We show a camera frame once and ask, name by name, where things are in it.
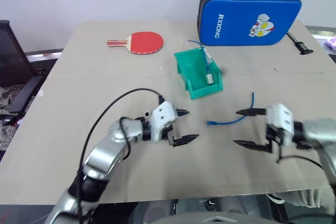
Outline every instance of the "black office chair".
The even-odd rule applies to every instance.
[[[0,87],[24,84],[15,99],[5,108],[7,113],[2,110],[0,125],[14,124],[25,115],[30,99],[37,93],[45,77],[43,71],[37,72],[30,65],[9,21],[0,20]]]

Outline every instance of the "printed logo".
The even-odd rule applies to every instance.
[[[217,20],[216,32],[215,32],[216,39],[219,39],[219,37],[221,36],[223,18],[224,18],[223,14],[218,14],[218,20]]]
[[[262,37],[268,35],[274,29],[275,29],[274,24],[269,21],[269,16],[263,13],[258,16],[257,22],[250,29],[249,36]]]

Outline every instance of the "green storage box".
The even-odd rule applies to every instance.
[[[190,93],[191,99],[203,97],[223,90],[221,71],[212,60],[209,69],[214,83],[208,85],[206,82],[205,58],[202,48],[175,53],[177,61],[177,72],[181,74],[185,90]]]

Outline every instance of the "table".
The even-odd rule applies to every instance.
[[[132,55],[108,48],[151,30],[164,38],[156,54]],[[207,127],[206,120],[237,118],[236,110],[281,102],[296,120],[336,117],[336,65],[300,21],[291,32],[314,50],[302,56],[289,38],[263,47],[208,47],[223,69],[223,92],[190,100],[176,72],[174,53],[194,48],[195,22],[85,22],[81,24],[35,98],[0,163],[0,204],[55,204],[72,182],[86,135],[103,109],[134,88],[160,91],[191,113],[175,124],[176,133],[200,134],[178,148],[167,142],[139,143],[121,163],[101,202],[261,194],[328,186],[320,169],[301,160],[277,165],[277,153],[250,151],[232,140],[265,142],[265,119],[247,118],[231,126]],[[88,150],[120,116],[141,116],[157,97],[138,92],[121,100],[94,131]],[[285,150],[318,161],[315,151]]]

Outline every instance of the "blue cable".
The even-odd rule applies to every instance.
[[[206,54],[205,54],[205,51],[204,51],[204,47],[202,46],[201,43],[199,43],[198,41],[196,40],[188,40],[189,42],[195,42],[197,44],[199,44],[199,46],[201,47],[202,51],[203,51],[203,55],[204,55],[204,60],[205,60],[205,70],[206,70],[206,73],[210,73],[210,67],[208,65],[208,62],[206,60]]]
[[[254,92],[252,92],[252,103],[251,103],[251,107],[250,108],[253,108],[254,106]],[[230,121],[230,122],[226,122],[226,123],[218,123],[218,122],[215,122],[215,121],[206,121],[206,124],[207,125],[229,125],[229,124],[233,124],[233,123],[238,123],[239,121],[243,120],[246,116],[243,115],[241,116],[240,118],[234,120],[234,121]]]

